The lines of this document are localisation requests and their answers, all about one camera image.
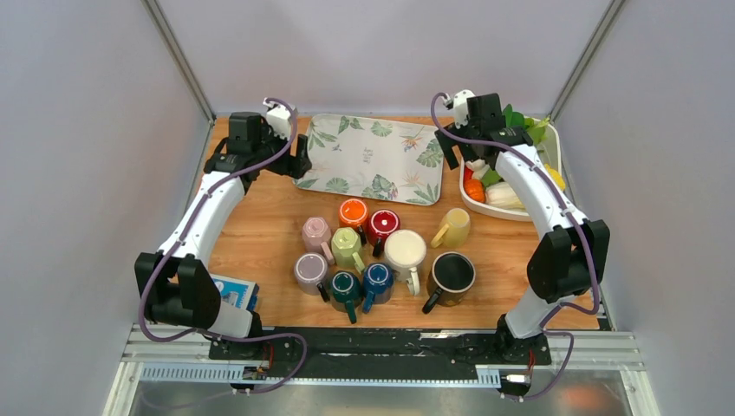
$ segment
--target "blue mug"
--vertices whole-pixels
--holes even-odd
[[[385,263],[372,263],[362,274],[365,302],[362,312],[368,313],[373,305],[388,302],[393,294],[393,271]]]

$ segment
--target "mug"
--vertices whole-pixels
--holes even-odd
[[[310,253],[321,252],[327,258],[327,263],[334,264],[335,257],[329,249],[329,240],[332,239],[332,230],[329,229],[327,221],[322,217],[312,217],[303,223],[301,237],[306,251]]]
[[[365,264],[360,257],[361,253],[360,237],[353,229],[340,228],[332,236],[332,254],[335,255],[335,262],[338,266],[345,269],[355,268],[358,273],[362,273]]]
[[[365,235],[365,222],[368,220],[368,206],[358,198],[350,198],[340,205],[340,226],[350,227],[357,231],[360,242],[365,244],[368,236]]]
[[[367,221],[367,240],[373,245],[373,257],[380,257],[383,246],[394,231],[400,228],[398,215],[390,210],[379,210],[373,212]]]
[[[426,258],[426,243],[416,231],[397,230],[386,239],[386,263],[397,282],[408,284],[411,295],[420,292],[419,267]]]
[[[432,247],[437,248],[441,244],[455,249],[464,244],[470,233],[470,214],[462,208],[452,208],[441,219],[439,232],[432,239]]]
[[[306,253],[296,260],[294,276],[299,287],[309,295],[322,295],[324,302],[329,302],[329,293],[324,286],[327,283],[327,259],[318,253]]]
[[[338,271],[332,279],[332,306],[341,312],[347,312],[349,321],[357,322],[355,310],[362,302],[360,281],[348,271]]]
[[[388,302],[393,294],[393,272],[384,263],[370,264],[362,277],[362,289],[365,302],[362,312],[368,313],[373,305]]]
[[[437,303],[441,306],[458,304],[474,283],[475,266],[469,258],[454,251],[440,254],[426,281],[430,295],[421,312],[428,314]]]

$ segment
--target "orange mug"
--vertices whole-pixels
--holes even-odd
[[[340,227],[350,227],[357,231],[360,242],[365,245],[368,236],[365,235],[365,223],[368,221],[368,206],[357,198],[350,198],[340,205]]]

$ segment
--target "light green mug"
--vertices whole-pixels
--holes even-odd
[[[335,262],[343,269],[356,269],[362,274],[365,264],[362,262],[362,242],[360,236],[352,228],[338,229],[332,236],[332,254]]]

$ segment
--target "cable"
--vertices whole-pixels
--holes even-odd
[[[276,335],[258,336],[258,337],[255,337],[255,338],[236,338],[236,337],[233,337],[233,336],[215,334],[215,333],[212,333],[212,332],[206,331],[206,330],[197,331],[197,329],[195,329],[195,328],[189,328],[189,329],[186,329],[186,330],[184,330],[184,331],[182,331],[182,332],[180,332],[180,333],[178,333],[176,335],[171,335],[171,336],[167,336],[167,337],[159,337],[159,336],[154,335],[148,329],[148,326],[146,324],[145,311],[146,311],[146,301],[148,299],[148,295],[151,292],[151,287],[153,286],[153,283],[155,283],[156,278],[158,277],[158,275],[160,274],[160,272],[163,270],[164,265],[168,262],[168,260],[171,258],[171,256],[173,255],[173,253],[176,252],[176,250],[179,249],[179,247],[181,246],[182,242],[184,241],[184,239],[186,238],[186,236],[189,234],[189,230],[192,228],[192,226],[194,224],[194,221],[196,220],[196,218],[199,215],[199,213],[202,211],[202,207],[204,207],[206,201],[209,198],[211,198],[212,193],[215,192],[217,190],[217,188],[219,188],[221,185],[225,184],[229,180],[238,178],[238,177],[240,177],[242,175],[245,175],[246,173],[250,173],[250,172],[256,171],[258,169],[263,169],[264,167],[266,167],[267,165],[273,163],[274,161],[276,161],[278,158],[280,158],[281,156],[283,156],[286,152],[288,152],[290,150],[291,144],[293,143],[294,139],[296,138],[296,133],[297,133],[297,130],[298,130],[298,119],[296,117],[296,113],[294,112],[293,108],[291,108],[291,106],[289,105],[289,103],[287,103],[286,101],[279,100],[277,98],[266,98],[265,101],[266,102],[275,102],[276,104],[280,104],[283,107],[285,107],[286,110],[289,112],[289,119],[291,121],[291,134],[289,136],[288,141],[283,146],[283,148],[281,150],[279,150],[278,153],[274,154],[273,156],[267,158],[266,160],[264,160],[262,162],[256,163],[253,166],[249,166],[249,167],[246,167],[244,169],[241,169],[241,170],[239,170],[237,172],[231,173],[231,174],[227,175],[226,177],[220,179],[219,181],[215,182],[214,185],[210,186],[210,188],[207,189],[206,194],[203,195],[202,198],[199,199],[199,201],[197,202],[197,204],[194,207],[194,210],[192,211],[192,215],[189,217],[188,221],[186,221],[186,223],[184,224],[184,228],[183,228],[183,230],[181,231],[181,233],[179,235],[179,240],[176,241],[176,243],[173,244],[173,246],[171,247],[171,249],[169,249],[169,251],[167,251],[164,254],[164,256],[163,256],[163,258],[161,258],[160,262],[158,264],[156,264],[155,269],[153,269],[153,273],[151,274],[150,278],[148,278],[148,282],[146,283],[146,287],[143,289],[143,293],[140,294],[140,305],[138,307],[138,324],[140,325],[140,331],[149,340],[154,341],[154,342],[175,341],[175,340],[178,340],[179,338],[181,338],[183,336],[189,335],[189,334],[194,333],[194,332],[199,332],[202,335],[208,335],[208,336],[211,336],[213,338],[219,338],[219,339],[223,339],[223,340],[227,340],[227,341],[233,341],[233,342],[259,342],[259,341],[270,341],[270,340],[275,340],[275,339],[280,339],[280,338],[296,338],[298,341],[300,341],[302,343],[302,345],[303,345],[303,352],[302,352],[301,360],[299,360],[299,362],[296,365],[296,367],[289,374],[287,374],[280,381],[278,381],[277,383],[275,383],[275,384],[273,384],[271,386],[268,386],[268,387],[263,388],[263,389],[260,389],[260,390],[249,391],[249,392],[244,392],[244,393],[267,393],[267,392],[271,392],[271,391],[279,388],[280,386],[282,386],[288,380],[290,380],[296,374],[296,372],[298,372],[298,370],[303,365],[304,360],[306,359],[307,343],[306,343],[306,340],[303,338],[303,336],[301,336],[299,334],[293,334],[293,333],[284,333],[284,334],[276,334]],[[211,400],[212,398],[214,398],[214,396],[210,396],[208,398],[205,398],[204,400],[199,400],[199,401],[194,402],[194,403],[189,403],[187,405],[180,405],[180,406],[176,406],[176,407],[172,407],[172,408],[180,409],[180,408],[184,408],[184,407],[195,406],[198,403],[201,403],[201,402],[207,401],[207,400]]]
[[[597,283],[597,273],[595,272],[595,262],[592,259],[592,250],[589,248],[589,243],[587,241],[587,238],[584,236],[584,231],[582,231],[582,227],[579,225],[579,223],[576,222],[576,219],[571,214],[571,212],[566,211],[568,206],[566,202],[564,202],[564,196],[562,193],[556,188],[556,185],[554,184],[553,179],[546,174],[546,172],[543,171],[539,166],[537,166],[531,159],[527,158],[524,154],[520,153],[518,150],[512,148],[511,146],[505,145],[503,143],[497,143],[495,141],[486,141],[486,140],[471,140],[466,139],[463,137],[459,137],[456,134],[453,134],[446,130],[441,123],[439,123],[439,119],[436,115],[436,101],[439,99],[439,97],[444,98],[445,100],[449,99],[449,95],[446,93],[437,93],[432,98],[432,106],[430,108],[432,113],[432,121],[434,123],[434,126],[438,128],[442,134],[444,134],[446,137],[456,140],[460,143],[466,143],[468,145],[480,145],[480,146],[492,146],[497,147],[501,150],[504,150],[506,152],[512,153],[517,158],[521,159],[526,165],[529,166],[531,170],[536,172],[538,176],[543,180],[543,182],[549,187],[551,190],[551,194],[554,196],[554,199],[556,199],[556,202],[559,204],[559,208],[562,209],[562,211],[565,212],[565,217],[569,220],[569,222],[574,227],[577,235],[579,236],[579,240],[582,244],[582,250],[584,251],[584,257],[587,260],[587,269],[589,270],[589,280],[590,285],[592,287],[592,309],[585,309],[579,305],[576,305],[571,302],[560,302],[558,305],[556,305],[555,308],[553,308],[548,315],[546,315],[540,322],[539,326],[541,328],[545,327],[547,323],[551,320],[554,315],[556,315],[559,310],[562,309],[562,307],[569,307],[572,309],[579,310],[580,312],[587,314],[587,315],[597,315],[597,311],[600,309],[600,286]],[[566,331],[547,331],[545,329],[542,329],[543,333],[546,335],[551,336],[568,336],[569,337],[569,350],[567,351],[567,355],[564,357],[564,361],[562,362],[562,366],[559,367],[559,371],[554,376],[554,379],[549,383],[548,386],[546,386],[541,392],[532,394],[530,396],[525,397],[517,397],[517,396],[510,396],[511,399],[517,400],[517,401],[524,401],[524,400],[533,400],[537,399],[544,394],[546,394],[553,386],[556,385],[556,383],[559,381],[559,378],[561,377],[564,369],[567,367],[567,364],[569,364],[569,358],[572,355],[572,349],[574,348],[574,336],[570,332]]]

